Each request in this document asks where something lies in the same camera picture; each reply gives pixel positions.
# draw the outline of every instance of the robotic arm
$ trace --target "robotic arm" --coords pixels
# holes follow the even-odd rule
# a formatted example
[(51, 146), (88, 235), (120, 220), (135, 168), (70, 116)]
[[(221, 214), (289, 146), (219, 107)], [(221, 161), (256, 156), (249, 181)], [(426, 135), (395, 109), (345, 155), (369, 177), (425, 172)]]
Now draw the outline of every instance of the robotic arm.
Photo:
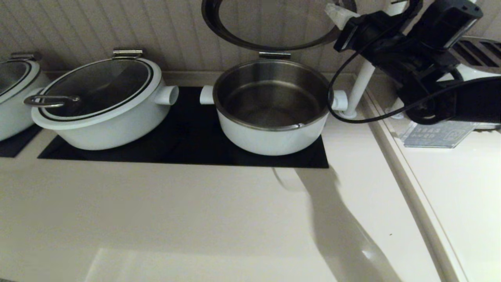
[[(410, 0), (400, 15), (352, 17), (340, 27), (334, 49), (358, 51), (388, 74), (400, 86), (404, 104), (415, 105), (406, 113), (417, 123), (501, 123), (501, 77), (472, 75), (449, 51), (483, 16), (480, 7), (468, 0), (437, 0), (404, 35), (421, 8), (422, 0)], [(446, 75), (453, 79), (444, 81)]]

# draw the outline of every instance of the power cord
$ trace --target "power cord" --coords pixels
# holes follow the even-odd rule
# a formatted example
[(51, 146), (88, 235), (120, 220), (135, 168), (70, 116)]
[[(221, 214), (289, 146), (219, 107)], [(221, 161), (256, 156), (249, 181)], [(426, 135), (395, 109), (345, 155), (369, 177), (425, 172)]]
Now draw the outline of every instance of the power cord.
[[(336, 80), (339, 77), (339, 75), (341, 74), (341, 72), (346, 68), (346, 66), (348, 66), (358, 55), (360, 55), (361, 53), (363, 53), (367, 48), (369, 48), (370, 46), (372, 46), (372, 44), (374, 44), (376, 41), (378, 41), (379, 39), (383, 38), (385, 35), (387, 35), (388, 33), (392, 32), (394, 29), (399, 28), (400, 26), (402, 26), (407, 20), (409, 20), (411, 18), (411, 16), (413, 15), (414, 11), (418, 7), (418, 5), (419, 5), (419, 0), (411, 0), (411, 2), (409, 4), (409, 8), (407, 8), (407, 10), (405, 10), (405, 12), (402, 14), (402, 18), (401, 18), (401, 20), (399, 22), (397, 22), (392, 27), (390, 27), (387, 30), (385, 30), (384, 32), (382, 32), (380, 35), (378, 35), (375, 38), (373, 38), (364, 47), (360, 48), (360, 50), (356, 51), (350, 58), (348, 58), (348, 60), (346, 60), (346, 62), (344, 62), (343, 65), (341, 65), (341, 67), (337, 70), (336, 74), (334, 74), (334, 76), (331, 79), (331, 82), (329, 83), (329, 94), (328, 94), (329, 104), (332, 104), (332, 102), (334, 101), (334, 90), (332, 89), (333, 86), (334, 86), (334, 83), (336, 82)], [(443, 93), (445, 93), (447, 91), (450, 91), (451, 89), (454, 89), (457, 86), (456, 85), (456, 86), (453, 86), (453, 87), (450, 87), (450, 88), (447, 88), (447, 89), (435, 92), (433, 94), (430, 94), (430, 92), (428, 91), (428, 89), (426, 89), (426, 87), (421, 83), (421, 81), (419, 81), (419, 79), (415, 78), (415, 80), (418, 83), (418, 85), (421, 88), (423, 88), (423, 90), (426, 92), (426, 94), (428, 96), (426, 98), (423, 98), (423, 99), (421, 99), (421, 100), (413, 103), (413, 104), (410, 104), (408, 106), (405, 106), (403, 108), (400, 108), (398, 110), (395, 110), (393, 112), (390, 112), (390, 113), (387, 113), (387, 114), (384, 114), (384, 115), (381, 115), (381, 116), (377, 116), (377, 117), (373, 117), (373, 118), (368, 118), (368, 119), (360, 119), (360, 120), (346, 119), (346, 118), (343, 118), (343, 117), (339, 116), (338, 114), (336, 114), (335, 111), (331, 107), (327, 107), (327, 108), (331, 112), (332, 116), (334, 116), (335, 118), (337, 118), (340, 121), (347, 122), (347, 123), (354, 123), (354, 124), (369, 123), (369, 122), (374, 122), (374, 121), (379, 121), (379, 120), (382, 120), (382, 119), (385, 119), (385, 118), (389, 118), (389, 117), (394, 116), (396, 114), (399, 114), (399, 113), (401, 113), (403, 111), (410, 110), (410, 109), (412, 109), (412, 108), (414, 108), (414, 107), (422, 104), (423, 102), (426, 102), (426, 101), (428, 101), (430, 99), (435, 98), (438, 95), (441, 95), (441, 94), (443, 94)]]

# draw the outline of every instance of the lid handle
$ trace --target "lid handle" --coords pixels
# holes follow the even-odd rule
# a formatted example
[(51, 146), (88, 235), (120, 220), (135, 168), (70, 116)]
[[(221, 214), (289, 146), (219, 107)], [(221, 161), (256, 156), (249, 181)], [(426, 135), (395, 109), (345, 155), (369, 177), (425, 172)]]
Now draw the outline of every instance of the lid handle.
[(42, 55), (39, 52), (14, 52), (9, 61), (40, 61)]
[(144, 55), (143, 49), (113, 49), (112, 59), (138, 59)]
[(290, 59), (292, 56), (291, 53), (283, 53), (283, 52), (259, 52), (259, 57), (263, 59)]
[(65, 105), (64, 102), (39, 102), (37, 99), (67, 99), (72, 102), (80, 101), (80, 97), (78, 96), (47, 96), (47, 95), (33, 95), (24, 100), (24, 103), (28, 106), (37, 107), (37, 108), (59, 108)]

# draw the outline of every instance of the black lid rim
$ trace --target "black lid rim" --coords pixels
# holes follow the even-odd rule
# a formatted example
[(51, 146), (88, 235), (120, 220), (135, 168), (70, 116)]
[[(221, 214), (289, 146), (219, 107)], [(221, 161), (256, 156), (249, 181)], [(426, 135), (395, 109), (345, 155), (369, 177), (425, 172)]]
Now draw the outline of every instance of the black lid rim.
[[(77, 72), (78, 70), (84, 68), (84, 67), (89, 67), (89, 66), (93, 66), (93, 65), (96, 65), (96, 64), (100, 64), (100, 63), (107, 63), (107, 62), (110, 62), (110, 61), (117, 61), (117, 60), (132, 60), (132, 61), (136, 61), (136, 59), (134, 58), (120, 58), (120, 59), (107, 59), (107, 60), (103, 60), (103, 61), (97, 61), (97, 62), (93, 62), (93, 63), (90, 63), (90, 64), (87, 64), (85, 66), (82, 66), (80, 68), (78, 68), (77, 70), (74, 70), (74, 71), (71, 71), (71, 72), (68, 72), (66, 74), (64, 74), (62, 77), (60, 77), (59, 79), (62, 79), (64, 77), (67, 77), (68, 75), (74, 73), (74, 72)], [(39, 108), (38, 111), (40, 113), (40, 115), (42, 115), (44, 118), (48, 119), (48, 120), (52, 120), (52, 121), (58, 121), (58, 122), (72, 122), (72, 121), (79, 121), (79, 120), (85, 120), (85, 119), (90, 119), (90, 118), (93, 118), (93, 117), (96, 117), (96, 116), (100, 116), (100, 115), (103, 115), (103, 114), (106, 114), (106, 113), (109, 113), (117, 108), (120, 108), (121, 106), (123, 106), (124, 104), (132, 101), (134, 98), (136, 98), (137, 96), (139, 96), (141, 93), (143, 93), (144, 89), (146, 89), (148, 87), (148, 85), (150, 85), (151, 81), (153, 80), (153, 68), (144, 63), (144, 62), (141, 62), (147, 69), (148, 71), (152, 74), (150, 75), (150, 77), (147, 79), (147, 81), (143, 84), (143, 86), (138, 90), (136, 91), (134, 94), (132, 94), (131, 96), (127, 97), (125, 100), (123, 100), (122, 102), (118, 103), (118, 104), (115, 104), (115, 105), (112, 105), (108, 108), (106, 108), (105, 110), (103, 111), (99, 111), (97, 113), (94, 113), (90, 116), (85, 116), (85, 117), (81, 117), (81, 116), (74, 116), (73, 118), (71, 119), (57, 119), (57, 118), (52, 118), (48, 115), (46, 115), (43, 111), (43, 108)], [(44, 89), (44, 95), (47, 94), (49, 92), (49, 90), (54, 86), (54, 85), (57, 85), (58, 83), (54, 83), (53, 85), (50, 85), (50, 87)]]
[(31, 65), (30, 65), (29, 63), (25, 62), (25, 61), (7, 61), (7, 62), (2, 62), (2, 63), (0, 63), (0, 64), (8, 64), (8, 63), (13, 63), (13, 62), (16, 62), (16, 63), (23, 63), (23, 64), (25, 64), (25, 65), (27, 66), (27, 71), (25, 71), (25, 73), (23, 74), (23, 76), (22, 76), (22, 77), (21, 77), (21, 78), (20, 78), (20, 79), (19, 79), (16, 83), (14, 83), (13, 85), (11, 85), (11, 86), (10, 86), (9, 88), (7, 88), (5, 91), (1, 92), (1, 93), (0, 93), (0, 96), (2, 96), (2, 95), (4, 95), (4, 94), (8, 93), (8, 92), (9, 92), (9, 91), (11, 91), (14, 87), (18, 86), (18, 85), (19, 85), (19, 84), (20, 84), (23, 80), (25, 80), (25, 79), (26, 79), (26, 77), (30, 74), (30, 72), (31, 72), (31, 70), (32, 70)]
[[(221, 22), (221, 18), (219, 17), (219, 8), (221, 7), (223, 0), (203, 0), (202, 1), (202, 16), (203, 19), (205, 20), (205, 23), (209, 26), (209, 28), (216, 33), (219, 37), (223, 38), (224, 40), (250, 49), (250, 50), (255, 50), (255, 51), (260, 51), (260, 52), (284, 52), (284, 51), (296, 51), (296, 50), (302, 50), (302, 49), (308, 49), (311, 47), (319, 46), (319, 45), (324, 45), (328, 44), (331, 42), (334, 42), (337, 40), (339, 37), (341, 31), (337, 27), (333, 27), (326, 35), (305, 43), (301, 45), (296, 45), (296, 46), (281, 46), (281, 47), (273, 47), (273, 46), (265, 46), (265, 45), (259, 45), (259, 44), (254, 44), (248, 41), (245, 41), (234, 34), (232, 34), (226, 27), (223, 25)], [(354, 0), (349, 0), (347, 3), (347, 8), (353, 12), (357, 11), (357, 6), (355, 4)]]

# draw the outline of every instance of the lid hinge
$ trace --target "lid hinge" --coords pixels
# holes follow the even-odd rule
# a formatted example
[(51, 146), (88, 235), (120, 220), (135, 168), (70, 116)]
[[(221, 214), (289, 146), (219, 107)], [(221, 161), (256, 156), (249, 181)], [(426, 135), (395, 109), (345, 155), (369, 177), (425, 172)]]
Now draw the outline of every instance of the lid hinge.
[(138, 59), (145, 53), (143, 49), (113, 49), (112, 59)]
[(8, 60), (12, 61), (40, 61), (42, 55), (39, 52), (14, 52), (11, 53), (11, 57)]
[(259, 52), (259, 57), (263, 59), (290, 59), (291, 53), (281, 53), (281, 52)]

